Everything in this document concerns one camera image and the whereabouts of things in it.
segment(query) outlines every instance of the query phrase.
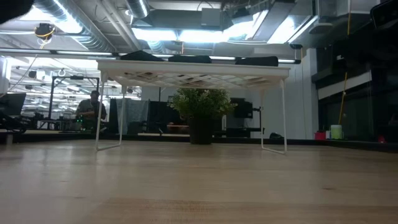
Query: person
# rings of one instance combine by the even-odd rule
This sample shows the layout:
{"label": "person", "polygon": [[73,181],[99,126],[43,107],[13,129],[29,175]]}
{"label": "person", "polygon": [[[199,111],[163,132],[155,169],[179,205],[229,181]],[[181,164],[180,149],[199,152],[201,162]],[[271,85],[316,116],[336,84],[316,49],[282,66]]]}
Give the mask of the person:
{"label": "person", "polygon": [[[90,94],[90,99],[82,100],[76,110],[76,117],[83,117],[83,126],[86,129],[96,129],[98,112],[99,112],[99,101],[98,97],[100,93],[93,90]],[[102,104],[101,119],[106,118],[106,110],[104,104]]]}

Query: potted plant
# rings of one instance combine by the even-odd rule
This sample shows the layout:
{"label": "potted plant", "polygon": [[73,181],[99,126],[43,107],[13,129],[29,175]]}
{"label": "potted plant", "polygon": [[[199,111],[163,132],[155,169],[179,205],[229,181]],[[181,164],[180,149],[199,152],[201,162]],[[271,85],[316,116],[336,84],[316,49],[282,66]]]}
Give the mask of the potted plant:
{"label": "potted plant", "polygon": [[211,144],[214,120],[232,112],[236,105],[226,90],[181,88],[169,106],[187,119],[191,144]]}

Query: lattice tabletop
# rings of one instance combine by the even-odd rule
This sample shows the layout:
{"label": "lattice tabletop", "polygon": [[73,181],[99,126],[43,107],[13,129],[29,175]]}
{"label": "lattice tabletop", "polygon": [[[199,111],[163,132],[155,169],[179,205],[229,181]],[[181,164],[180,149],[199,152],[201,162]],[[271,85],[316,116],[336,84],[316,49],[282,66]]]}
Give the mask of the lattice tabletop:
{"label": "lattice tabletop", "polygon": [[289,76],[289,68],[176,62],[97,60],[98,70],[124,86],[265,89]]}

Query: white table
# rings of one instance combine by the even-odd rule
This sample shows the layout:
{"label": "white table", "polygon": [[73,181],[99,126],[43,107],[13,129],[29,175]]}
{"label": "white table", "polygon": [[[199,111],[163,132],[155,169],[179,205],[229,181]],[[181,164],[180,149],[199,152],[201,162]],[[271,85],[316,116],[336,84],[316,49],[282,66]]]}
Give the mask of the white table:
{"label": "white table", "polygon": [[[125,60],[97,60],[98,70],[101,71],[101,89],[99,108],[102,107],[104,84],[109,78],[122,85],[123,105],[121,121],[124,118],[124,96],[127,86],[157,86],[172,88],[206,88],[206,89],[250,89],[258,90],[261,95],[261,113],[264,116],[265,90],[280,85],[282,88],[282,106],[284,120],[284,151],[276,151],[264,147],[264,136],[261,123],[261,147],[265,150],[285,154],[286,143],[286,118],[285,118],[285,79],[289,76],[289,68],[248,66],[248,65],[222,65],[202,63],[176,63],[176,62],[140,62]],[[119,144],[99,147],[100,117],[98,113],[95,149],[97,151],[118,147],[122,141],[123,122],[120,126]]]}

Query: black pot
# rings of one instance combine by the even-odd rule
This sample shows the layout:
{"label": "black pot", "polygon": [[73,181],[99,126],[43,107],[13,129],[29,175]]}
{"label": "black pot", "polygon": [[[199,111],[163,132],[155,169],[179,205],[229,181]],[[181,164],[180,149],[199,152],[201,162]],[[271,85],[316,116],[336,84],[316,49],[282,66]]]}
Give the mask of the black pot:
{"label": "black pot", "polygon": [[211,144],[214,122],[211,118],[188,119],[191,144]]}

